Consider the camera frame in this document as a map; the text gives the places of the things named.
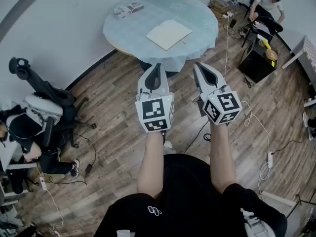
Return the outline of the black cabinet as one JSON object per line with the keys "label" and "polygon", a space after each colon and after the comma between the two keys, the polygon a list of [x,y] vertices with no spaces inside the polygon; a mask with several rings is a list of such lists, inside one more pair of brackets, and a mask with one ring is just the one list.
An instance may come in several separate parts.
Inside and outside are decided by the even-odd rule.
{"label": "black cabinet", "polygon": [[266,50],[266,47],[259,44],[258,39],[254,39],[245,49],[238,66],[238,69],[255,83],[276,70],[275,62],[266,57]]}

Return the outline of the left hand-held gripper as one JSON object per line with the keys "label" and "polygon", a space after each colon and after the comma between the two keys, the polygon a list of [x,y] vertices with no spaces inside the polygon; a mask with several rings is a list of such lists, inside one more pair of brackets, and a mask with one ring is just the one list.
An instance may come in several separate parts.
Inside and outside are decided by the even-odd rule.
{"label": "left hand-held gripper", "polygon": [[138,81],[136,110],[146,132],[169,130],[174,114],[174,94],[169,91],[161,63],[149,67]]}

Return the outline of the white desk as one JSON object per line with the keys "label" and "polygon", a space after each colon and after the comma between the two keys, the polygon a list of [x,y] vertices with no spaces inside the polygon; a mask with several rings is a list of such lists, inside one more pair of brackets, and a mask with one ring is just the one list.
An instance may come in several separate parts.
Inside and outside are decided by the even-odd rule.
{"label": "white desk", "polygon": [[313,70],[316,71],[316,48],[307,35],[305,35],[297,46],[290,51],[290,54],[293,53],[295,53],[295,55],[282,66],[282,69],[287,68],[291,63],[304,54]]}

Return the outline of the cardboard boxes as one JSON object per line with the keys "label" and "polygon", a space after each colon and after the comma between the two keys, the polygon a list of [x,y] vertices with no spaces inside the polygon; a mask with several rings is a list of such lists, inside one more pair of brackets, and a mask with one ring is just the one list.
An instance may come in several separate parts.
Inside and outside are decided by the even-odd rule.
{"label": "cardboard boxes", "polygon": [[228,12],[234,12],[232,4],[227,0],[210,0],[208,7],[217,19],[223,18]]}

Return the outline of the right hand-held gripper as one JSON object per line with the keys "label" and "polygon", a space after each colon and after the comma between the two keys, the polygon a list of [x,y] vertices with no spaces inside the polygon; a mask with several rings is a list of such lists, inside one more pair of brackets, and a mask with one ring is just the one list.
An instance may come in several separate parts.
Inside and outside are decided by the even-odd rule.
{"label": "right hand-held gripper", "polygon": [[242,110],[241,102],[236,91],[232,91],[222,74],[212,66],[194,63],[194,77],[196,85],[202,93],[204,102],[202,110],[215,124],[229,123],[236,119]]}

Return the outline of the white metal frame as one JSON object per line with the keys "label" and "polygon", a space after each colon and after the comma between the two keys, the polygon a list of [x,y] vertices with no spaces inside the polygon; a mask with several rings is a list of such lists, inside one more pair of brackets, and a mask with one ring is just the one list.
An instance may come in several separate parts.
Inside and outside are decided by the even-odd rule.
{"label": "white metal frame", "polygon": [[261,195],[265,203],[280,213],[283,213],[288,221],[294,223],[300,222],[301,213],[299,201],[291,201],[265,191],[262,191]]}

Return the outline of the person's left forearm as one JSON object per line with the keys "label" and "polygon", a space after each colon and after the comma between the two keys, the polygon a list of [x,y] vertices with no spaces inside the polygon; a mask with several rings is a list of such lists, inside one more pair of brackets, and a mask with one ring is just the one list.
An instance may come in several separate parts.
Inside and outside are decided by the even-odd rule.
{"label": "person's left forearm", "polygon": [[163,136],[161,132],[148,134],[145,153],[137,177],[137,192],[155,198],[163,189]]}

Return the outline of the person's right forearm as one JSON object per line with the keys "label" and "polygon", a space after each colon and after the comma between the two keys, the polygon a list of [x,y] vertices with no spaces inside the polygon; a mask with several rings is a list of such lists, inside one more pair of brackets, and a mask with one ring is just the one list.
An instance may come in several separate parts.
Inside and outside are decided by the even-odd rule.
{"label": "person's right forearm", "polygon": [[211,123],[210,134],[211,182],[218,192],[223,193],[229,185],[237,182],[228,128],[225,124]]}

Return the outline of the red and white printed box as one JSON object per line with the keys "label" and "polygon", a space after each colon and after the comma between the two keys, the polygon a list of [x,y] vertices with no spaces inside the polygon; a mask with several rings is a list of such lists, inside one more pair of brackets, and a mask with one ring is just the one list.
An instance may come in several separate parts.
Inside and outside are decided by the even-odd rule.
{"label": "red and white printed box", "polygon": [[128,14],[131,15],[139,10],[144,9],[144,5],[139,1],[134,1],[126,4],[128,8]]}

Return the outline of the grey worn pack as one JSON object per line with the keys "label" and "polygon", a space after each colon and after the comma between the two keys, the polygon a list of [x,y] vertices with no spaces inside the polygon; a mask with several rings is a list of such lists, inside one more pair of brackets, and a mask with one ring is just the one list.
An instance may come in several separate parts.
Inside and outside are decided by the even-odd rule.
{"label": "grey worn pack", "polygon": [[245,219],[244,227],[247,237],[276,237],[272,228],[266,222],[254,216],[253,212],[245,211],[243,208],[240,211]]}

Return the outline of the black metal chair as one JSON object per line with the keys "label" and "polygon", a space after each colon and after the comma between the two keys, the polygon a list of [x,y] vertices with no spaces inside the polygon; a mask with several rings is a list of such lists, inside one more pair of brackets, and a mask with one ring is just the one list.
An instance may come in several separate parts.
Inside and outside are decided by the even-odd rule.
{"label": "black metal chair", "polygon": [[248,30],[241,47],[245,45],[250,33],[253,33],[256,38],[266,39],[270,43],[276,33],[283,31],[283,27],[279,23],[266,16],[259,16],[255,20],[250,21],[246,26]]}

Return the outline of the round table base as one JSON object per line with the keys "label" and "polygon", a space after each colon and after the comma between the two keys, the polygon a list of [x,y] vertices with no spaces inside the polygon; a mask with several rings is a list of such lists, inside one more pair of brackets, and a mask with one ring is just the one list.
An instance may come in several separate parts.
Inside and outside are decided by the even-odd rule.
{"label": "round table base", "polygon": [[[151,66],[156,65],[156,63],[150,64],[150,63],[146,63],[146,62],[139,60],[139,59],[138,59],[138,61],[139,61],[140,67],[143,69],[143,71],[146,71]],[[171,77],[177,75],[182,69],[182,68],[178,68],[174,62],[163,62],[161,65],[165,68],[167,78],[171,78]]]}

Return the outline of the light blue tablecloth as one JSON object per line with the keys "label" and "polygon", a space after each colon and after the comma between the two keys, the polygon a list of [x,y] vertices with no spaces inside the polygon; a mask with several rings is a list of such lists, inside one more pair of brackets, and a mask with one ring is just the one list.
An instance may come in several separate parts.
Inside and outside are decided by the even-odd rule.
{"label": "light blue tablecloth", "polygon": [[[103,34],[116,49],[139,60],[162,64],[167,71],[179,72],[187,60],[200,58],[214,48],[218,38],[218,20],[199,0],[122,0],[118,5],[139,2],[143,9],[118,19],[110,12],[105,18]],[[175,20],[192,32],[168,51],[146,36],[166,20]]]}

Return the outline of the person's white shoe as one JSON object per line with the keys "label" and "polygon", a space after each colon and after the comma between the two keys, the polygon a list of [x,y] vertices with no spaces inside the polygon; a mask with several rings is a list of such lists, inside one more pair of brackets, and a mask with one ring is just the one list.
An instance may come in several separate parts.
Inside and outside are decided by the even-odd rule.
{"label": "person's white shoe", "polygon": [[173,149],[173,146],[170,141],[165,140],[164,142],[164,155],[175,154],[176,151]]}

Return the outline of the person's black shirt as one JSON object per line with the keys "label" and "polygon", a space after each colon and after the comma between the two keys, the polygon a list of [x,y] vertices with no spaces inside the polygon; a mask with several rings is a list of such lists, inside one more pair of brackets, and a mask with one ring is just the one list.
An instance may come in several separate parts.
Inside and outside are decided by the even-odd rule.
{"label": "person's black shirt", "polygon": [[259,199],[253,190],[231,184],[223,193],[211,183],[209,165],[190,155],[164,156],[162,192],[137,193],[112,204],[94,237],[117,237],[129,230],[135,237],[247,237],[243,211],[284,237],[286,217]]}

